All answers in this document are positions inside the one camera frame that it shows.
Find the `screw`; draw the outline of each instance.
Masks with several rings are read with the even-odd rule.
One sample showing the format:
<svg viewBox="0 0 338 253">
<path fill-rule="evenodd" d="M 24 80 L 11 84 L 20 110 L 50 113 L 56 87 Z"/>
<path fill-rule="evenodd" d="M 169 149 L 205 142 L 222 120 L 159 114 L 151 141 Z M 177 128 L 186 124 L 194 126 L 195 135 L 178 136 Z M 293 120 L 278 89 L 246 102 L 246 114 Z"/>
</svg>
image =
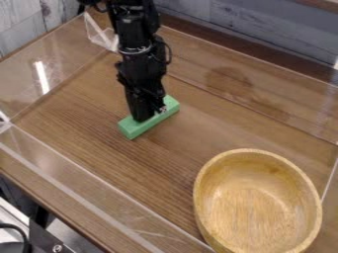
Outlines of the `screw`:
<svg viewBox="0 0 338 253">
<path fill-rule="evenodd" d="M 55 252 L 55 253 L 62 252 L 62 246 L 60 246 L 60 245 L 56 245 L 56 246 L 54 247 L 54 252 Z"/>
</svg>

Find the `green block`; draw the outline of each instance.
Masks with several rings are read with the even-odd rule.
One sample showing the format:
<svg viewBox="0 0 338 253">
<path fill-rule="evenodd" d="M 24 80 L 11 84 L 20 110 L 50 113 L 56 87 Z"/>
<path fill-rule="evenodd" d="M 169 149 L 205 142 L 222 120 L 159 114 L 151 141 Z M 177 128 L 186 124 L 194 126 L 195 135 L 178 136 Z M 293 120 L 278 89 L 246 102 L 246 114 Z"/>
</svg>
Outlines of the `green block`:
<svg viewBox="0 0 338 253">
<path fill-rule="evenodd" d="M 138 123 L 134 120 L 132 116 L 128 116 L 124 120 L 119 122 L 119 130 L 123 132 L 128 139 L 135 139 L 179 111 L 179 102 L 174 97 L 167 95 L 165 97 L 165 103 L 167 105 L 167 111 L 163 114 L 157 114 L 146 122 Z"/>
</svg>

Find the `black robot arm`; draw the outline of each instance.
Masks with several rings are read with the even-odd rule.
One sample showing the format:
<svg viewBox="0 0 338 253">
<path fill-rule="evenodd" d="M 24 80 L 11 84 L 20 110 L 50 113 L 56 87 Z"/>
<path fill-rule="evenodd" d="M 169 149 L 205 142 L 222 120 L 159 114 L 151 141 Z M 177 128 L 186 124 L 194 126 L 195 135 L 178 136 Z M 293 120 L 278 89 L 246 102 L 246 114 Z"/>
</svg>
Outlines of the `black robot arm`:
<svg viewBox="0 0 338 253">
<path fill-rule="evenodd" d="M 118 80 L 126 88 L 134 119 L 143 122 L 167 109 L 163 86 L 171 58 L 167 48 L 171 53 L 163 38 L 157 35 L 161 15 L 154 0 L 107 0 L 106 9 L 96 6 L 100 0 L 79 2 L 108 13 L 123 56 L 116 63 Z"/>
</svg>

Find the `wooden table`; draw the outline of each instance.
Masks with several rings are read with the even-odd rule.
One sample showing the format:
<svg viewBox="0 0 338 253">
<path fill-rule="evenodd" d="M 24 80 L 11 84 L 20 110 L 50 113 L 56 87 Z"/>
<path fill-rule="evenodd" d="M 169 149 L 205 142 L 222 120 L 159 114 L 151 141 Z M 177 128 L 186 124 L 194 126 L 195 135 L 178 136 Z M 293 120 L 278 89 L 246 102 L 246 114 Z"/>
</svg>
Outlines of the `wooden table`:
<svg viewBox="0 0 338 253">
<path fill-rule="evenodd" d="M 104 18 L 99 22 L 107 26 Z M 175 55 L 165 82 L 181 101 L 179 114 L 135 141 L 126 139 L 116 126 L 128 115 L 123 87 L 115 80 L 119 55 L 103 52 L 14 120 L 20 152 L 31 162 L 19 162 L 8 149 L 0 149 L 0 172 L 107 252 L 162 252 L 159 248 L 186 252 L 182 241 L 181 245 L 158 234 L 169 222 L 202 240 L 193 184 L 201 167 L 218 153 L 253 147 L 282 155 L 303 169 L 321 195 L 338 157 L 334 83 L 170 28 L 163 28 L 162 35 Z M 31 140 L 22 130 L 34 136 Z M 10 136 L 7 140 L 15 148 Z M 124 203 L 111 186 L 151 210 L 147 214 L 159 214 L 167 221 L 146 223 L 147 217 L 136 216 L 134 208 L 119 210 Z M 338 250 L 337 194 L 334 177 L 322 231 L 309 252 Z M 123 232 L 116 221 L 128 214 L 139 218 L 123 220 L 135 236 Z M 153 242 L 159 240 L 159 248 L 143 244 L 140 234 Z M 199 246 L 191 252 L 210 252 Z"/>
</svg>

